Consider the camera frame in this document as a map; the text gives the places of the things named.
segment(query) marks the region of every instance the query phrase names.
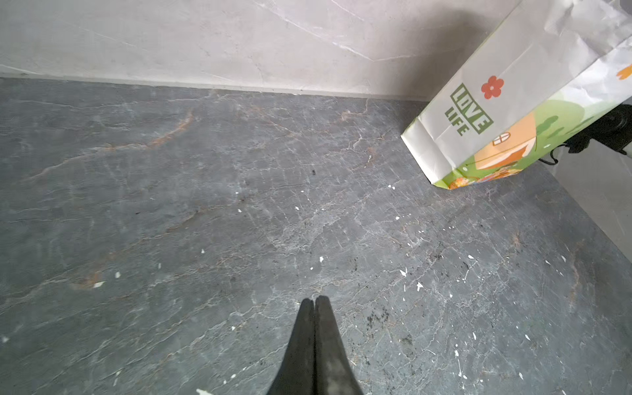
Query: shopping bag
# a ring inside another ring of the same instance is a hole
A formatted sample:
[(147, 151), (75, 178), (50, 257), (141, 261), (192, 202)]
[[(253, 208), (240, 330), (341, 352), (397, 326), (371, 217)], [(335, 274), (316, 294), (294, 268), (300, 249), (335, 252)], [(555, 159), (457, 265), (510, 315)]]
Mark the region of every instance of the shopping bag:
[(523, 0), (402, 139), (441, 188), (503, 178), (630, 97), (631, 75), (632, 16), (617, 1)]

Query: marble wall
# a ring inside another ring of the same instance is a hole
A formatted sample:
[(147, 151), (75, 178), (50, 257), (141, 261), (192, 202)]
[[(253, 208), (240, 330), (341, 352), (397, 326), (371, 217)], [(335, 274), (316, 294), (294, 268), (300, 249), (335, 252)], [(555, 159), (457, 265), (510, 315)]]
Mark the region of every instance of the marble wall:
[(518, 0), (0, 2), (0, 73), (427, 100)]

